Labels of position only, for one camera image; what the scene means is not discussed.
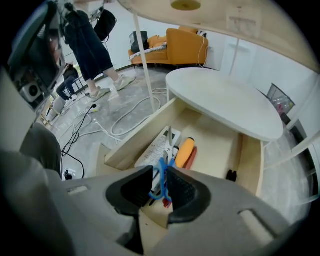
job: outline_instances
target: orange armchair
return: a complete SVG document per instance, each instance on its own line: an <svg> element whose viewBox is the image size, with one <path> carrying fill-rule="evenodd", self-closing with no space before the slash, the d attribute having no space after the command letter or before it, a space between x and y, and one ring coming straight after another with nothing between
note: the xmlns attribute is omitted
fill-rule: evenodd
<svg viewBox="0 0 320 256"><path fill-rule="evenodd" d="M182 29L168 28L166 30L167 49L153 51L145 55L148 64L204 64L208 39ZM136 56L132 64L142 64L141 56Z"/></svg>

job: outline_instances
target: black backpack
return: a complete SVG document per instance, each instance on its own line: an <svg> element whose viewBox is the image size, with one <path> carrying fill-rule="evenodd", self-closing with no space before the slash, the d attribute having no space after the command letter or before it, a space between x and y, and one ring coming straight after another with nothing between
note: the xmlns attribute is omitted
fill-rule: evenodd
<svg viewBox="0 0 320 256"><path fill-rule="evenodd" d="M107 41L109 40L109 34L114 29L116 23L116 17L110 11L104 9L94 27L94 31L101 41L106 40L106 38L108 38Z"/></svg>

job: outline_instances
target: white wall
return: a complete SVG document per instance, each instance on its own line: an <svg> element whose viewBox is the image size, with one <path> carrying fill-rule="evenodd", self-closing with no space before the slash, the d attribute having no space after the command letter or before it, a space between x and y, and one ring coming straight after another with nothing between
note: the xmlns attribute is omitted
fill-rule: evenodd
<svg viewBox="0 0 320 256"><path fill-rule="evenodd" d="M271 83L295 103L289 112L293 118L315 86L318 74L274 51L257 46L248 83L267 94Z"/></svg>

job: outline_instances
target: white round table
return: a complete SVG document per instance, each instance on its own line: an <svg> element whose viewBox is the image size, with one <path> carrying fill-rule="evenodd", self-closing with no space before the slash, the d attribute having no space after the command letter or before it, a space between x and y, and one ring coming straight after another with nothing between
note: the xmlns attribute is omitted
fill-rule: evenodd
<svg viewBox="0 0 320 256"><path fill-rule="evenodd" d="M197 67L172 71L165 80L168 90L184 102L240 133L266 142L283 134L278 112L252 86Z"/></svg>

